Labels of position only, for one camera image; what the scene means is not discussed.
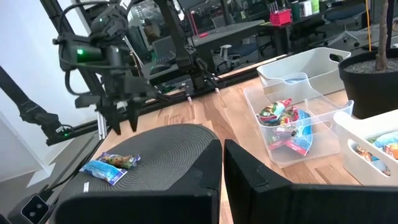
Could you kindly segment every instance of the white storage tray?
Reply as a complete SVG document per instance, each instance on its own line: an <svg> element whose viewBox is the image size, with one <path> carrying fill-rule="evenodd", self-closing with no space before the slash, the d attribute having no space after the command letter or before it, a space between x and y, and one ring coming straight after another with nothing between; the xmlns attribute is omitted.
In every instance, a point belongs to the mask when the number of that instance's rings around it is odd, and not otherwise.
<svg viewBox="0 0 398 224"><path fill-rule="evenodd" d="M303 72L309 77L313 89L326 95L344 89L338 71L339 63L331 60L331 55L342 60L350 57L351 52L319 47L257 67L257 72L263 86L273 85L274 79Z"/></svg>
<svg viewBox="0 0 398 224"><path fill-rule="evenodd" d="M289 84L280 79L279 83L263 88L261 84L244 89L244 95L250 106L254 119L256 120L266 145L270 159L280 165L289 166L297 162L327 156L340 151L338 138L335 132L335 122L333 115L337 111L344 111L352 114L353 101L349 101L346 106L339 107L315 91L309 84L306 74L297 73L294 76L284 78L304 78L304 81ZM274 130L280 126L264 126L256 118L256 114L267 105L278 101L292 99L290 106L296 106L311 115L310 118L302 119L291 123L298 127L300 124L311 125L313 130L313 142L306 156L299 154L287 146L277 147L269 150L270 138L276 136Z"/></svg>
<svg viewBox="0 0 398 224"><path fill-rule="evenodd" d="M334 120L338 126L345 169L363 185L397 186L398 160L378 150L367 139L398 131L398 110L363 120L353 119L345 113L336 113ZM383 174L356 153L354 147L357 144L383 161L390 168L391 175Z"/></svg>

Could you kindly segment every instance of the green light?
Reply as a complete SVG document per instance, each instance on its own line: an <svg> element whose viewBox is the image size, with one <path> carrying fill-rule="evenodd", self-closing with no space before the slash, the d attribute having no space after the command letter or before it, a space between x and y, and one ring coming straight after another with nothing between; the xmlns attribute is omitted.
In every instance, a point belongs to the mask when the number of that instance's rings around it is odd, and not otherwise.
<svg viewBox="0 0 398 224"><path fill-rule="evenodd" d="M82 55L82 54L84 54L85 52L83 51L83 49L77 49L77 54L80 54L80 55Z"/></svg>

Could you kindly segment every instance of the wooden table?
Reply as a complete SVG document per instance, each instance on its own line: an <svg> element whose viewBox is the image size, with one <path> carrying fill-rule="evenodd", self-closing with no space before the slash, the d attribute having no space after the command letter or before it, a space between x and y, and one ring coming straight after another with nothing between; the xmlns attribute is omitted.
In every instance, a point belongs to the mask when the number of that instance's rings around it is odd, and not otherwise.
<svg viewBox="0 0 398 224"><path fill-rule="evenodd" d="M261 62L260 65L274 60L273 58ZM266 152L261 132L243 94L243 90L252 85L260 85L260 79L255 78L238 85L230 86L220 90L219 94L212 93L195 98L192 104L186 101L142 115L139 117L136 133L131 130L128 121L125 121L121 123L122 135L118 136L114 131L111 131L99 147L94 158L97 158L102 152L111 149L122 141L144 131L169 124L193 123L201 124L214 131L221 142L224 142L225 139L236 141L254 157L265 163L266 166L292 182L359 184L344 169L342 158L339 154L312 159L284 168L272 163ZM345 91L332 93L326 97L339 106L343 106L347 102ZM224 180L221 193L220 223L233 223Z"/></svg>

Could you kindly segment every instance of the desk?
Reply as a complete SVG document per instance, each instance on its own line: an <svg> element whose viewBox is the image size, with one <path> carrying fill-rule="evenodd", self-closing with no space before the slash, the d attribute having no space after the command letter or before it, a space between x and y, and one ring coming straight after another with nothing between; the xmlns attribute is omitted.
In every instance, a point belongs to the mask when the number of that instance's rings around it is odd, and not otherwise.
<svg viewBox="0 0 398 224"><path fill-rule="evenodd" d="M131 131L128 121L121 123L122 133L118 136L111 131L99 147L94 158L132 136L156 127L194 123L212 130L221 142L232 139L249 151L267 167L295 183L302 184L359 184L343 167L340 154L312 159L298 164L279 167L271 162L265 150L262 134L258 129L251 109L246 103L243 90L251 85L260 85L260 78L220 90L220 94L207 94L201 98L169 106L139 117L137 132ZM337 105L347 102L345 91L326 96ZM221 187L220 223L232 224L228 196L224 180Z"/></svg>
<svg viewBox="0 0 398 224"><path fill-rule="evenodd" d="M365 0L344 0L341 1L339 6L329 7L326 10L320 11L319 13L312 14L311 16L302 17L299 21L291 22L282 26L273 26L270 22L262 25L264 29L268 29L274 32L274 40L276 46L277 55L287 54L289 51L289 35L287 28L290 26L296 26L310 19L315 19L329 12L338 11L346 7L354 6L356 4L364 3ZM326 2L320 2L320 4L330 4L330 0Z"/></svg>
<svg viewBox="0 0 398 224"><path fill-rule="evenodd" d="M240 42L243 38L256 35L257 27L263 23L264 21L260 20L231 24L209 31L206 37L200 38L196 35L193 36L192 39L188 39L189 43L195 46L199 56L207 63L208 71L216 73L216 66L213 61L211 50L217 49L224 44Z"/></svg>

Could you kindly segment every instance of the black round mat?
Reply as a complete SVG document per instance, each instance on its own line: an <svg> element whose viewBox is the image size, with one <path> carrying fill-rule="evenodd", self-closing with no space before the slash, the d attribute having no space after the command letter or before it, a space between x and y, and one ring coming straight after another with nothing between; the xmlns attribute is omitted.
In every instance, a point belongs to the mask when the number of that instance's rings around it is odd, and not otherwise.
<svg viewBox="0 0 398 224"><path fill-rule="evenodd" d="M194 124L178 124L152 129L118 144L108 152L127 156L139 154L141 161L115 184L80 172L62 190L62 202L83 194L89 182L89 192L167 190L196 161L216 135L209 129Z"/></svg>

